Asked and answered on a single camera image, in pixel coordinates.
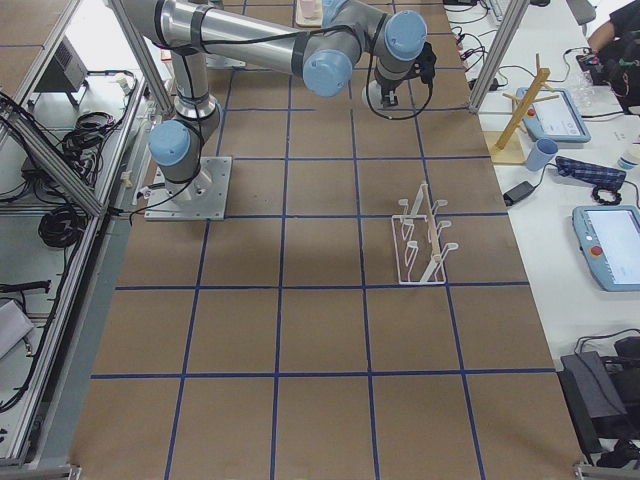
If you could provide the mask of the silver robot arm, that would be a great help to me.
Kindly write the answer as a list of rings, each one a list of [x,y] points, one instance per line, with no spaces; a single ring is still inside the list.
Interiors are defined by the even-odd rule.
[[[367,54],[375,68],[365,94],[378,96],[384,107],[396,105],[403,82],[419,78],[431,87],[435,77],[426,22],[411,10],[389,15],[361,1],[325,1],[320,28],[298,30],[191,1],[125,1],[122,8],[142,36],[171,53],[176,115],[151,132],[149,148],[170,201],[179,206],[200,201],[216,185],[201,158],[220,121],[207,55],[299,77],[315,95],[332,98]]]

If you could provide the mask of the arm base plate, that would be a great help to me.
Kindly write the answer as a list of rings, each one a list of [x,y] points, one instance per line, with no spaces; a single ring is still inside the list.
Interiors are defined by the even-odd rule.
[[[156,182],[163,186],[150,193],[151,207],[144,211],[150,221],[221,221],[225,218],[232,158],[202,157],[200,172],[183,190],[183,185],[166,183],[156,168]]]

